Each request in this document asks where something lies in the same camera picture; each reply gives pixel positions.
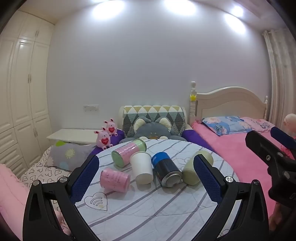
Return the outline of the olive green plastic cup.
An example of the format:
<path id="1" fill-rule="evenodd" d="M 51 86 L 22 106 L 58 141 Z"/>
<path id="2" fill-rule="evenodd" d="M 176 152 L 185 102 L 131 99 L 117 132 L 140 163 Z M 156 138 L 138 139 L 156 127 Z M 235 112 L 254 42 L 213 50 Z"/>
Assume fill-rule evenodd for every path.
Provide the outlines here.
<path id="1" fill-rule="evenodd" d="M 200 178 L 198 175 L 199 163 L 201 159 L 196 156 L 201 155 L 203 156 L 208 163 L 212 166 L 214 163 L 214 159 L 210 152 L 208 151 L 197 151 L 191 159 L 186 163 L 182 170 L 183 181 L 189 186 L 195 186 L 200 183 Z"/>

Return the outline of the small pink cup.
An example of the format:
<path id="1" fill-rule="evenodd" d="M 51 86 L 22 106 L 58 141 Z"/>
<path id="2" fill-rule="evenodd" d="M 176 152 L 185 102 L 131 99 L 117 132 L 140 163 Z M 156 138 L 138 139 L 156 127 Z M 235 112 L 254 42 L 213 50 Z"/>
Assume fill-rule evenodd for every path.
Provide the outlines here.
<path id="1" fill-rule="evenodd" d="M 130 186 L 130 174 L 106 168 L 100 174 L 100 185 L 104 189 L 126 193 Z"/>

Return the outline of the pink and green tall cup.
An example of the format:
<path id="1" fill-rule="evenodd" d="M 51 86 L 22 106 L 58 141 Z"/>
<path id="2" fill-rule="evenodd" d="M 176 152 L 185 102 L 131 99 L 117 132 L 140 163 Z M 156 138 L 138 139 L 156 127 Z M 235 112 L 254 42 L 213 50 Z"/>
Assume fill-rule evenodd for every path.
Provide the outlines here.
<path id="1" fill-rule="evenodd" d="M 145 152 L 146 143 L 141 139 L 135 139 L 111 152 L 114 164 L 120 168 L 130 163 L 130 157 L 136 152 Z"/>

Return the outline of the white paper cup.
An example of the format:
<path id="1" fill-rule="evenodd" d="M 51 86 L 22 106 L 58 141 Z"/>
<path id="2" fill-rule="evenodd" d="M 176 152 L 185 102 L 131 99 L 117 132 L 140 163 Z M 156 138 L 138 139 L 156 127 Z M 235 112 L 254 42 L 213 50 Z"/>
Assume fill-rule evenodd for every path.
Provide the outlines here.
<path id="1" fill-rule="evenodd" d="M 138 185 L 146 185 L 153 181 L 151 156 L 147 152 L 136 152 L 130 157 L 130 164 Z"/>

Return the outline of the pink cartoon pillow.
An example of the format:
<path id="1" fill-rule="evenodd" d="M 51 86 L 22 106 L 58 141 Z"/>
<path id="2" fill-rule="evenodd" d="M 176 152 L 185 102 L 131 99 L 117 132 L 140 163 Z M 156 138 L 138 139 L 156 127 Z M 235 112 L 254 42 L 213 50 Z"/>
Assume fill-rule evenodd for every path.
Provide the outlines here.
<path id="1" fill-rule="evenodd" d="M 259 133 L 269 132 L 273 127 L 274 124 L 266 121 L 264 119 L 253 119 L 249 117 L 243 117 L 241 120 L 245 121 L 254 131 Z"/>

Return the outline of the pink fluffy blanket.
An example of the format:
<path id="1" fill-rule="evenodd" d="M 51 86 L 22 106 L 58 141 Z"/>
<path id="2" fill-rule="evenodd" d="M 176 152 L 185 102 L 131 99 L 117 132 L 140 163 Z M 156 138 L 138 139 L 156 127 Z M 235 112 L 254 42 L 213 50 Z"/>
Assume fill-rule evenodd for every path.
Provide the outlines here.
<path id="1" fill-rule="evenodd" d="M 1 164 L 0 192 L 1 215 L 11 231 L 22 240 L 23 216 L 29 188 L 4 164 Z"/>

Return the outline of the heart pattern bedsheet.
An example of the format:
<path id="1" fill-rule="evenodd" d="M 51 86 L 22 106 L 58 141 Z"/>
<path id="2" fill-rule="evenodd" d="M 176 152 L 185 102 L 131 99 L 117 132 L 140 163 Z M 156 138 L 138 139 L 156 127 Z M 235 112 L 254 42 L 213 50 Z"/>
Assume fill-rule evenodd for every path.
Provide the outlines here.
<path id="1" fill-rule="evenodd" d="M 47 161 L 52 147 L 49 147 L 43 153 L 41 159 L 34 163 L 25 173 L 20 177 L 20 181 L 27 186 L 31 187 L 35 180 L 40 180 L 42 183 L 54 183 L 59 178 L 66 176 L 69 177 L 71 172 L 65 171 L 56 167 L 48 167 Z"/>

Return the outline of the blue cartoon pillow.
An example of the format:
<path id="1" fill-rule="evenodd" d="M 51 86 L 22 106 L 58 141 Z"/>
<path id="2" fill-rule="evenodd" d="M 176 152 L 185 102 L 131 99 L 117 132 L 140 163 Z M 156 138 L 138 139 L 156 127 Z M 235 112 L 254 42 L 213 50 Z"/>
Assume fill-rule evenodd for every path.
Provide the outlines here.
<path id="1" fill-rule="evenodd" d="M 218 136 L 248 133 L 252 131 L 252 127 L 238 116 L 214 116 L 203 118 L 202 123 Z"/>

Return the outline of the cream bed headboard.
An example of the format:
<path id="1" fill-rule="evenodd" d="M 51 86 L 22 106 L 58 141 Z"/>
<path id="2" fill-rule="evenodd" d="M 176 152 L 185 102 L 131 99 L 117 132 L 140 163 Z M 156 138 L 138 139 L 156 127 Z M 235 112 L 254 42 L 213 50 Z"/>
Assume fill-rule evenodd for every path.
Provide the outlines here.
<path id="1" fill-rule="evenodd" d="M 190 101 L 187 113 L 188 124 L 200 121 L 203 118 L 214 116 L 239 116 L 255 119 L 267 119 L 268 96 L 262 101 L 250 90 L 229 86 L 215 89 L 206 93 L 197 92 L 197 84 L 191 82 L 190 94 L 197 96 L 196 101 Z"/>

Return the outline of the grey flower pillow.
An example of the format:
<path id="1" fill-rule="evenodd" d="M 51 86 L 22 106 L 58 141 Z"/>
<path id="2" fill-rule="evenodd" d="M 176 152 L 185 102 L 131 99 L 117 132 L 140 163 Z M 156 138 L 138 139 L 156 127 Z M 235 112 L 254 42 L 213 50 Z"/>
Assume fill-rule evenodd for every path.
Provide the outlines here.
<path id="1" fill-rule="evenodd" d="M 72 172 L 85 162 L 94 148 L 94 145 L 58 141 L 51 147 L 46 165 Z"/>

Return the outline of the white curtain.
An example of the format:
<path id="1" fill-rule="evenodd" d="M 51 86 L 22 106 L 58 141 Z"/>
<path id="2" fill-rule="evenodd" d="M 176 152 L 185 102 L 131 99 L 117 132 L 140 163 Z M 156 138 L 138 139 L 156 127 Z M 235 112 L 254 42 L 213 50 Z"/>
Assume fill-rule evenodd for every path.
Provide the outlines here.
<path id="1" fill-rule="evenodd" d="M 268 120 L 285 129 L 285 116 L 295 113 L 295 39 L 288 29 L 264 31 L 262 35 L 271 68 Z"/>

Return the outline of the white nightstand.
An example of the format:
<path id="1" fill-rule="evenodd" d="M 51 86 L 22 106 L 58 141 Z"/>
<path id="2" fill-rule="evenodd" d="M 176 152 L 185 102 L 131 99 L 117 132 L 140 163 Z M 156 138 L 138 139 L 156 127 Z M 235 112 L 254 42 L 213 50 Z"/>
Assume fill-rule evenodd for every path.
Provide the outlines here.
<path id="1" fill-rule="evenodd" d="M 60 129 L 47 137 L 50 142 L 63 141 L 76 144 L 95 144 L 97 134 L 88 129 Z"/>

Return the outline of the yellow star sticker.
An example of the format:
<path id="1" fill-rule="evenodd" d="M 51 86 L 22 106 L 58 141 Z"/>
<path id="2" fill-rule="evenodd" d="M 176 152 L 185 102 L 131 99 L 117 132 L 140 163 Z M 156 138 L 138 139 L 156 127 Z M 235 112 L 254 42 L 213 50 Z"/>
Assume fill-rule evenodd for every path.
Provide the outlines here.
<path id="1" fill-rule="evenodd" d="M 190 101 L 196 101 L 197 96 L 196 96 L 195 94 L 191 94 L 191 95 L 189 96 L 189 98 L 190 98 Z"/>

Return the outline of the dark blue metal can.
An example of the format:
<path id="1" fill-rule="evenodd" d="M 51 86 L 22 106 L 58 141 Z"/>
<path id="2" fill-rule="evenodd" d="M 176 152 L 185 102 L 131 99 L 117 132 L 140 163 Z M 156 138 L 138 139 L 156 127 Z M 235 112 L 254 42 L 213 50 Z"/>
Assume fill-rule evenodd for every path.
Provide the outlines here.
<path id="1" fill-rule="evenodd" d="M 182 172 L 166 152 L 158 152 L 152 156 L 152 166 L 163 187 L 171 188 L 179 184 Z"/>

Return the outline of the front pink pig toy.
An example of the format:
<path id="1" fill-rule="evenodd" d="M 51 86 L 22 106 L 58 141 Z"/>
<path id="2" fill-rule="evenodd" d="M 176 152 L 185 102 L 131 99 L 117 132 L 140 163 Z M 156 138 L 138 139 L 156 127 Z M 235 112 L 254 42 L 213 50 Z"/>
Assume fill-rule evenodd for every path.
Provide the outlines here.
<path id="1" fill-rule="evenodd" d="M 106 150 L 107 148 L 110 148 L 113 146 L 113 144 L 111 143 L 111 137 L 105 128 L 103 128 L 100 131 L 94 131 L 94 133 L 97 134 L 97 139 L 96 139 L 97 147 L 102 148 L 103 150 Z"/>

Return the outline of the pink pig toy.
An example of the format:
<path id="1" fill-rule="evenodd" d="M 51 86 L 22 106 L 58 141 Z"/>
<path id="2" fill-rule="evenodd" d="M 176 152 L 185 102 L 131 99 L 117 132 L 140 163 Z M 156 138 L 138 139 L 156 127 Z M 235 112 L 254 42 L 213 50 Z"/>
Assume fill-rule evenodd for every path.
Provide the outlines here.
<path id="1" fill-rule="evenodd" d="M 110 136 L 118 136 L 118 133 L 117 133 L 117 125 L 116 123 L 114 122 L 114 120 L 111 118 L 110 120 L 105 120 L 104 121 L 106 127 L 102 127 L 102 129 L 104 131 L 106 131 Z"/>
<path id="2" fill-rule="evenodd" d="M 97 147 L 102 148 L 103 150 L 106 150 L 107 148 L 110 148 L 113 146 L 113 144 L 111 143 L 111 137 L 105 128 L 103 128 L 100 131 L 94 131 L 94 133 L 97 134 L 97 139 L 96 139 Z"/>

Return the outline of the triangle pattern cushion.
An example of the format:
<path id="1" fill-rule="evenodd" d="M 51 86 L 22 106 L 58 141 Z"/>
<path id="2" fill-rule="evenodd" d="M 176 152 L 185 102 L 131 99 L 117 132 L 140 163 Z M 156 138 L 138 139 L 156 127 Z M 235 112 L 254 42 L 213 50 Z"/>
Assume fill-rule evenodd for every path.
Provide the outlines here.
<path id="1" fill-rule="evenodd" d="M 133 136 L 132 126 L 137 118 L 145 117 L 152 122 L 159 118 L 167 118 L 171 122 L 175 135 L 181 136 L 187 127 L 186 111 L 178 105 L 125 105 L 119 110 L 118 127 L 123 130 L 125 137 Z"/>

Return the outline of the striped white quilt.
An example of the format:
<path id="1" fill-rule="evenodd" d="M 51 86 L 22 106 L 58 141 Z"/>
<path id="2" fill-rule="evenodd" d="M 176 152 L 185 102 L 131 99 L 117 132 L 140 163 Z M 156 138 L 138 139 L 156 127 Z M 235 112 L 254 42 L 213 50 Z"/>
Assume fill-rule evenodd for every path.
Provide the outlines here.
<path id="1" fill-rule="evenodd" d="M 217 204 L 211 201 L 202 184 L 180 183 L 164 188 L 154 176 L 151 184 L 137 185 L 131 166 L 118 168 L 111 158 L 111 152 L 124 144 L 97 154 L 99 170 L 82 200 L 76 203 L 84 220 L 100 240 L 192 240 Z M 222 157 L 199 145 L 178 140 L 147 140 L 146 146 L 151 156 L 166 152 L 180 170 L 197 151 L 205 150 L 212 155 L 214 167 L 224 176 L 239 181 Z M 126 193 L 100 186 L 100 173 L 105 168 L 130 175 Z"/>

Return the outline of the rear pink pig toy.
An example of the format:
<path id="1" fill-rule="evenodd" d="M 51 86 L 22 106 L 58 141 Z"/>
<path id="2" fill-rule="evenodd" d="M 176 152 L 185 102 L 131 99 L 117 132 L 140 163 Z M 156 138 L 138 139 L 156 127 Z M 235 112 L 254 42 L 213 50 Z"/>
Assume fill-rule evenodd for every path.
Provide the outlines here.
<path id="1" fill-rule="evenodd" d="M 102 127 L 102 129 L 104 131 L 106 131 L 110 136 L 118 136 L 118 133 L 117 133 L 117 125 L 116 123 L 114 122 L 114 120 L 111 118 L 110 120 L 105 120 L 104 121 L 106 127 Z"/>

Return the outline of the grey cat plush pillow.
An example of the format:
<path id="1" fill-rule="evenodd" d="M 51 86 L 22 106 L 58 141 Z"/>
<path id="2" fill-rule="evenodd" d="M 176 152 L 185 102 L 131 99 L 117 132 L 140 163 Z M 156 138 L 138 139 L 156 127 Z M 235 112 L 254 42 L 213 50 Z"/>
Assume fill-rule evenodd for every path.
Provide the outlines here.
<path id="1" fill-rule="evenodd" d="M 155 140 L 179 140 L 186 141 L 185 138 L 174 135 L 174 130 L 168 118 L 160 117 L 156 121 L 151 121 L 145 117 L 139 117 L 132 126 L 133 137 L 124 138 L 119 143 L 125 143 L 136 139 L 143 141 Z"/>

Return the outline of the cream wardrobe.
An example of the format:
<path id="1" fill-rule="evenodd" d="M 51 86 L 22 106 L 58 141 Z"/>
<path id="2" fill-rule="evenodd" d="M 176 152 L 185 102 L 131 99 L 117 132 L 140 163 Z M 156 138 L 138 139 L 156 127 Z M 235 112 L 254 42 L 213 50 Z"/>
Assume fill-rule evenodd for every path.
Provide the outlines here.
<path id="1" fill-rule="evenodd" d="M 53 30 L 50 22 L 16 11 L 1 33 L 1 163 L 17 177 L 50 146 L 47 67 Z"/>

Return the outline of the wall socket panel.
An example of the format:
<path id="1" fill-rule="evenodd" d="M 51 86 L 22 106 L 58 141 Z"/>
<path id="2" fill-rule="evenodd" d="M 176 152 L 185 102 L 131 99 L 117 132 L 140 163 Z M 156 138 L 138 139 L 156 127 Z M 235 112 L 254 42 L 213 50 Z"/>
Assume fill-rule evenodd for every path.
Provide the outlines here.
<path id="1" fill-rule="evenodd" d="M 99 105 L 84 105 L 84 111 L 98 111 Z"/>

